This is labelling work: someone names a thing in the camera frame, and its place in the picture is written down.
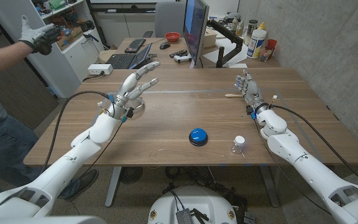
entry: bottle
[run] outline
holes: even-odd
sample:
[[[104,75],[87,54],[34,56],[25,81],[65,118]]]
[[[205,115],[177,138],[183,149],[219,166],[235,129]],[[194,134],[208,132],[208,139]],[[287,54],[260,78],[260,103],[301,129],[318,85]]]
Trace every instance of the bottle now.
[[[255,19],[251,19],[248,23],[247,34],[246,34],[246,37],[244,38],[244,44],[246,46],[248,46],[248,44],[251,40],[252,32],[254,31],[254,29],[256,29],[257,23],[258,23],[258,20],[255,20]]]
[[[256,29],[252,32],[252,37],[248,45],[247,56],[249,58],[259,58],[260,48],[266,37],[266,30]]]
[[[258,29],[266,30],[266,29],[265,29],[265,22],[262,22],[262,23],[259,25]]]
[[[242,35],[242,30],[244,30],[244,22],[241,21],[237,25],[236,35],[240,37]]]
[[[234,17],[233,21],[231,22],[231,30],[232,31],[236,31],[237,29],[237,25],[238,25],[239,21],[237,20],[237,17]]]
[[[245,142],[246,140],[244,139],[244,137],[236,136],[236,138],[234,139],[234,144],[231,147],[231,152],[233,152],[234,154],[242,153],[242,148],[244,147]]]

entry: office chair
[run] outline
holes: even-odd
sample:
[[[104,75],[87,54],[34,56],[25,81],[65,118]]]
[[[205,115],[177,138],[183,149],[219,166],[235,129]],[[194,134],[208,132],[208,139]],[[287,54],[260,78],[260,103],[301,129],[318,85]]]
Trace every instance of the office chair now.
[[[186,2],[158,2],[155,5],[155,37],[165,37],[166,33],[177,32],[183,35]],[[143,38],[151,37],[153,31],[144,33]]]

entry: black cable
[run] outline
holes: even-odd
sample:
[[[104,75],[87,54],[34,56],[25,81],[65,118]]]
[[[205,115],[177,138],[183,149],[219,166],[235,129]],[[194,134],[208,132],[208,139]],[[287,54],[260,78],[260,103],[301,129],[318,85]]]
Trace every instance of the black cable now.
[[[179,200],[179,202],[180,202],[180,204],[181,204],[181,207],[182,207],[183,209],[185,209],[185,207],[184,207],[183,204],[181,203],[181,201],[180,201],[178,195],[177,195],[173,190],[170,190],[170,191],[171,191],[171,193],[173,194],[173,196],[175,196],[175,197]]]
[[[165,40],[165,37],[162,38],[162,39],[160,39],[160,40],[156,40],[156,41],[154,41],[154,42],[151,42],[151,43],[149,43],[149,44],[154,44],[154,43],[156,43],[156,42],[158,42],[158,41],[161,41],[161,40]]]
[[[293,113],[294,115],[296,115],[297,117],[299,117],[300,119],[302,119],[320,138],[321,140],[324,141],[324,143],[328,146],[328,148],[330,148],[330,150],[332,150],[332,152],[347,166],[347,168],[349,168],[357,177],[358,177],[358,172],[355,171],[350,165],[349,163],[346,162],[346,160],[344,158],[342,158],[342,156],[332,147],[332,145],[330,145],[330,143],[327,142],[327,140],[316,130],[316,128],[313,127],[313,125],[311,125],[311,123],[309,123],[308,120],[306,120],[306,118],[302,117],[300,114],[288,109],[288,108],[285,108],[285,107],[282,107],[282,106],[277,106],[277,105],[270,105],[270,107],[274,108],[280,108],[280,109],[283,109],[283,110],[286,110],[290,113]]]
[[[105,94],[105,93],[102,93],[102,92],[99,92],[99,91],[81,91],[79,93],[75,93],[74,95],[72,95],[71,97],[69,97],[67,99],[67,101],[65,102],[65,104],[62,106],[62,109],[60,110],[60,114],[59,114],[59,117],[57,118],[57,122],[56,122],[56,127],[55,127],[55,131],[53,132],[53,138],[52,138],[52,142],[50,143],[50,148],[49,148],[49,152],[48,152],[48,156],[45,160],[45,163],[44,163],[44,166],[42,167],[42,170],[41,170],[41,173],[45,170],[45,168],[47,167],[48,165],[48,162],[49,162],[49,159],[50,159],[50,155],[52,154],[52,151],[53,151],[53,146],[55,145],[55,140],[56,140],[56,135],[57,135],[57,129],[59,127],[59,123],[60,123],[60,120],[62,118],[62,115],[63,115],[63,112],[68,104],[68,102],[70,102],[71,99],[73,99],[74,97],[78,96],[78,95],[82,95],[82,94],[85,94],[85,93],[96,93],[96,94],[99,94],[107,99],[109,99],[109,95]]]
[[[104,71],[101,71],[99,75],[95,75],[95,76],[92,76],[92,77],[84,78],[84,80],[82,80],[82,81],[89,80],[89,79],[91,79],[91,78],[98,78],[98,77],[100,77],[100,76],[102,76],[102,75],[104,75]]]
[[[115,107],[114,107],[114,105],[112,106],[112,118],[114,117],[114,115],[116,115],[116,109],[115,109]]]
[[[200,57],[200,62],[201,62],[201,68],[204,68],[203,61],[201,60],[201,57]]]
[[[84,175],[93,167],[93,165],[98,161],[98,159],[102,156],[102,154],[105,152],[105,150],[107,149],[107,147],[109,147],[109,145],[110,145],[110,143],[112,142],[112,140],[114,139],[114,137],[116,137],[116,134],[118,133],[118,130],[119,130],[119,128],[121,128],[121,125],[122,125],[122,124],[123,124],[123,123],[121,122],[121,124],[120,124],[120,125],[118,126],[118,128],[117,128],[116,133],[114,134],[114,136],[113,136],[113,137],[111,138],[111,140],[109,141],[109,144],[107,144],[107,146],[104,147],[102,153],[96,158],[96,160],[92,163],[92,165],[91,165],[79,178],[77,178],[77,180],[80,179],[82,176],[84,176]]]
[[[70,202],[71,202],[71,204],[74,206],[74,208],[75,208],[75,210],[77,211],[78,215],[81,215],[80,212],[78,211],[77,206],[75,206],[74,202],[72,202],[72,201],[70,201]]]
[[[175,197],[175,195],[173,193],[172,193],[172,195],[173,195],[173,198],[175,199],[175,203],[177,204],[177,212],[179,212],[177,198]]]
[[[260,131],[259,131],[259,128],[258,128],[258,124],[256,123],[256,120],[254,120],[255,122],[255,126],[256,126],[256,130],[259,134],[259,138],[260,140],[262,141],[263,145],[265,146],[268,154],[270,155],[270,157],[273,159],[274,163],[277,165],[277,167],[281,170],[281,172],[284,174],[284,176],[288,179],[288,181],[292,184],[292,186],[294,186],[294,188],[296,188],[299,193],[301,193],[305,198],[307,198],[311,203],[313,203],[314,205],[316,205],[317,207],[319,207],[320,209],[322,209],[324,212],[330,214],[329,211],[325,210],[323,207],[321,207],[320,205],[318,205],[316,202],[312,201],[312,199],[310,199],[308,196],[306,196],[306,194],[304,194],[293,182],[292,180],[284,173],[284,170],[281,169],[280,165],[277,163],[277,161],[274,159],[272,153],[270,153],[270,149],[266,146],[265,144],[265,141],[263,140],[262,136],[260,135]]]
[[[128,23],[127,23],[127,17],[125,16],[125,13],[124,13],[124,19],[125,19],[125,24],[127,24],[128,35],[129,35],[129,38],[130,38],[131,33],[129,32]]]

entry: blue button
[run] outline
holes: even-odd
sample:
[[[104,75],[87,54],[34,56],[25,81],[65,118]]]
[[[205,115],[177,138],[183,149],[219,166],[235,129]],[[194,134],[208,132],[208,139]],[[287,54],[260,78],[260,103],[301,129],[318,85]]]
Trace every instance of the blue button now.
[[[196,128],[191,131],[191,138],[196,142],[202,142],[206,139],[206,132],[201,128]]]

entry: gloved hand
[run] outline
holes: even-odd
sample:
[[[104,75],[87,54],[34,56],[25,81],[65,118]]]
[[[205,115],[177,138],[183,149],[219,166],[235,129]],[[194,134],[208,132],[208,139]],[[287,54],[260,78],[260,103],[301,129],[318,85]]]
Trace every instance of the gloved hand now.
[[[51,44],[57,41],[58,36],[60,36],[60,29],[55,24],[31,29],[27,16],[22,16],[22,37],[19,41],[33,48],[33,53],[49,54],[52,51]]]

